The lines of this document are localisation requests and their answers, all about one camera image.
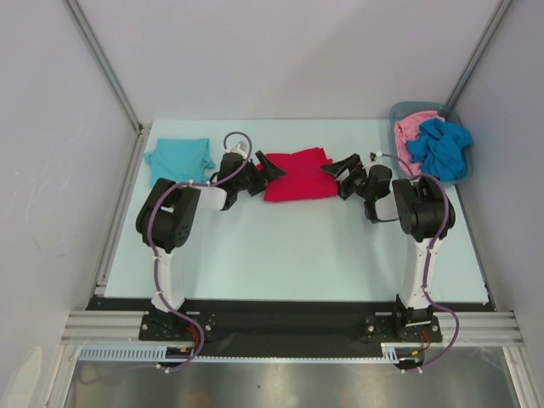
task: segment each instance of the laundry basket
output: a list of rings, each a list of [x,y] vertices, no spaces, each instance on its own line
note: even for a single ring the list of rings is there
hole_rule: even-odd
[[[421,111],[437,111],[439,116],[442,116],[447,122],[455,123],[456,125],[462,126],[459,114],[457,114],[457,112],[455,112],[447,105],[437,104],[434,102],[400,102],[397,105],[393,106],[393,108],[391,108],[391,112],[389,114],[389,119],[391,121],[391,128],[389,129],[389,143],[391,145],[392,154],[397,154],[397,143],[394,138],[394,125],[397,122],[402,121],[405,117]],[[470,178],[470,176],[472,176],[473,163],[470,159],[469,149],[470,146],[466,147],[462,151],[462,155],[465,159],[465,164],[467,166],[465,176],[455,181],[445,181],[444,184],[460,184],[465,182]],[[404,170],[402,170],[398,161],[394,161],[394,166],[396,167],[400,177],[410,177],[409,174],[405,173]]]

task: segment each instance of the metal floor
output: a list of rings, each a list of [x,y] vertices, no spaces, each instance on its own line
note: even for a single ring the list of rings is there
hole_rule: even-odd
[[[65,408],[519,407],[502,348],[453,349],[422,375],[392,365],[194,363],[77,380],[126,366],[78,362]]]

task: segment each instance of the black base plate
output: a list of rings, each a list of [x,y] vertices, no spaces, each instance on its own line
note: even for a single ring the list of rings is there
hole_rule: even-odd
[[[439,319],[433,316],[431,323],[413,327],[398,328],[394,315],[365,316],[365,340],[368,343],[421,343],[425,331],[431,343],[442,343]]]

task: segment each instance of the table surface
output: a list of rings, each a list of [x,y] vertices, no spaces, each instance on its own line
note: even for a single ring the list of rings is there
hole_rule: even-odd
[[[252,137],[256,150],[294,152],[323,147],[334,161],[371,151],[390,152],[388,121],[267,120],[157,121],[145,151],[158,138],[209,138],[218,165],[223,137]],[[383,163],[391,166],[389,159]],[[433,294],[441,302],[487,303],[487,291],[462,215],[456,189],[446,189],[456,225],[440,248]],[[151,250],[135,219],[150,192],[150,169],[142,161],[105,290],[108,298],[151,298]],[[187,243],[174,252],[188,298],[300,301],[393,301],[405,273],[407,238],[397,222],[371,224],[353,195],[285,203],[239,194],[227,212],[199,210]]]

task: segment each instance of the cyan cloth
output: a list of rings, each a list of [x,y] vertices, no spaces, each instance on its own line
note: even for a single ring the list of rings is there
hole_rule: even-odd
[[[467,129],[431,119],[419,126],[419,139],[406,142],[411,162],[422,162],[422,173],[441,181],[462,179],[467,171],[462,150],[473,142]]]
[[[145,153],[151,167],[151,187],[163,177],[172,181],[205,183],[207,168],[215,168],[210,157],[210,139],[158,139],[155,151]]]

